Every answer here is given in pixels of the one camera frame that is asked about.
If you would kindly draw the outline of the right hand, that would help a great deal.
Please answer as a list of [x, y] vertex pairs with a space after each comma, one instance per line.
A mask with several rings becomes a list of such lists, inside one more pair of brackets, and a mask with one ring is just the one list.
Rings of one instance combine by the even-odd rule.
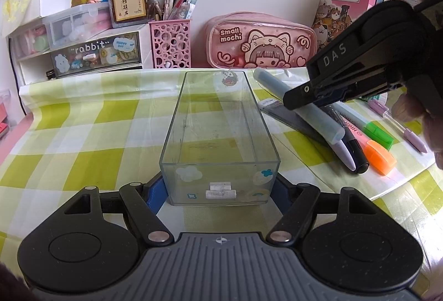
[[421, 120], [424, 138], [434, 152], [436, 165], [443, 168], [443, 122], [442, 117], [429, 113], [424, 105], [407, 89], [391, 107], [393, 117], [400, 122]]

